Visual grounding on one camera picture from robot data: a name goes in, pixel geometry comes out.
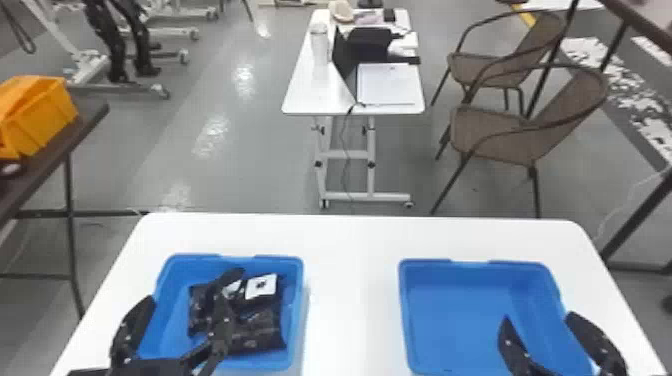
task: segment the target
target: table caster wheel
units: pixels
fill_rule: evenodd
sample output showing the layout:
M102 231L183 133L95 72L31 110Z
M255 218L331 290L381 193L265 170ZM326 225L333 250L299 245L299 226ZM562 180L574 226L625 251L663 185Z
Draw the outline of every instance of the table caster wheel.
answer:
M189 50L187 49L181 49L177 52L177 56L180 58L180 64L182 65L187 65L191 61L191 58L189 58Z

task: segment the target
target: tabletop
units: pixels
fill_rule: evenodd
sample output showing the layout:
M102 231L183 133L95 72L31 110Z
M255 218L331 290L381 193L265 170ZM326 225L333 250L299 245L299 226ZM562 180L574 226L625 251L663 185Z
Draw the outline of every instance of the tabletop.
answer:
M63 128L47 146L30 158L26 158L26 171L16 178L3 180L0 184L0 224L12 219L21 206L60 166L65 157L109 112L108 104L100 99L72 95L79 116Z
M400 8L395 8L394 11L397 21L391 26L393 32L403 31L407 32L407 34L403 39L393 41L391 45L407 50L417 50L418 37L411 28L408 11ZM331 17L329 10L315 10L308 25L315 22L323 22L329 26L329 40L333 44L337 22ZM344 32L352 28L350 25L339 25L339 27ZM367 106L366 108L355 106L352 114L396 115L422 113L425 110L425 100L422 94L420 69L417 65L411 65L411 68L413 70L410 76L411 82L409 85L404 86L412 88L413 98L415 98L413 101L414 104ZM305 116L344 115L354 104L355 99L336 70L336 66L332 62L326 66L315 65L310 43L310 32L307 27L303 45L294 67L294 73L287 87L285 100L282 104L282 112L286 115Z
M542 262L565 307L610 336L630 375L665 373L590 239L571 222L159 213L133 230L51 376L109 365L122 317L154 291L163 263L174 253L303 260L305 327L294 365L274 375L410 376L397 276L405 258Z
M672 1L599 0L632 28L672 54Z

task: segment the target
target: caster wheel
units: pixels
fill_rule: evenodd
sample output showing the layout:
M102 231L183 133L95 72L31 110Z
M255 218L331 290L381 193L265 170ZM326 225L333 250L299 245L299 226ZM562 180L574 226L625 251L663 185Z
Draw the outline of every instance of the caster wheel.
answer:
M182 65L188 65L191 61L191 58L189 57L189 50L181 49L177 55L179 56L180 64Z
M210 11L205 14L205 19L207 21L217 21L219 19L219 12L216 10Z
M163 87L161 84L152 85L150 89L153 93L156 93L161 99L168 100L170 99L170 91Z

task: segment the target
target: dark brown table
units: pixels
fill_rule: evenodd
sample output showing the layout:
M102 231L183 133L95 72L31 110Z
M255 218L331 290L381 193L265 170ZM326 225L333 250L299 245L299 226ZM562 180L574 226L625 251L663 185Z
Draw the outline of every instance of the dark brown table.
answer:
M571 25L576 13L577 6L580 0L572 0L569 9L567 9L567 27ZM613 14L621 19L621 24L616 31L614 39L609 46L607 53L602 60L600 70L604 71L613 57L616 49L618 49L621 40L628 27L632 27L640 34L649 38L652 42L658 45L661 49L669 54L672 54L672 0L598 0L605 8L610 10ZM559 41L555 48L549 55L549 61L554 61L560 49ZM539 95L543 90L546 79L548 78L548 70L544 71L539 79L537 88L530 101L530 107L527 109L527 116L529 117L534 112L534 107L539 99ZM639 228L648 216L658 207L658 205L672 192L672 171L670 169L664 170L662 181L653 190L653 192L644 200L644 202L635 210L630 218L623 224L623 226L616 232L616 234L609 240L605 247L600 251L602 260L611 270L629 271L629 272L646 272L662 275L672 275L672 261L664 266L650 265L644 263L632 262L609 262L609 259L616 253L616 251L625 243L626 240ZM666 309L672 312L672 297L667 299L667 304L664 303Z
M0 273L0 279L70 282L77 314L81 319L84 315L84 304L77 282L74 218L131 216L138 215L138 212L130 210L75 210L73 208L70 154L109 112L108 104L100 99L87 99L73 95L73 100L79 110L79 117L61 130L45 148L26 160L26 170L23 175L0 181L0 226L14 218L65 218L67 220L68 272L64 274ZM26 201L61 164L63 164L64 171L65 207L63 209L21 210Z

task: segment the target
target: laptop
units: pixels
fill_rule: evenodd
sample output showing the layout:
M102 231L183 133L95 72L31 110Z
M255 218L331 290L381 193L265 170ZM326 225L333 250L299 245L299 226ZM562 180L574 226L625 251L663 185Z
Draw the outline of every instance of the laptop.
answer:
M412 68L406 63L362 63L338 27L331 60L355 102L363 105L411 105L415 103Z
M334 48L331 53L331 61L334 62L336 70L345 81L345 85L348 87L350 94L357 101L357 65L358 61L355 59L352 51L350 50L350 45L345 40L341 30L336 27L336 32L334 33Z

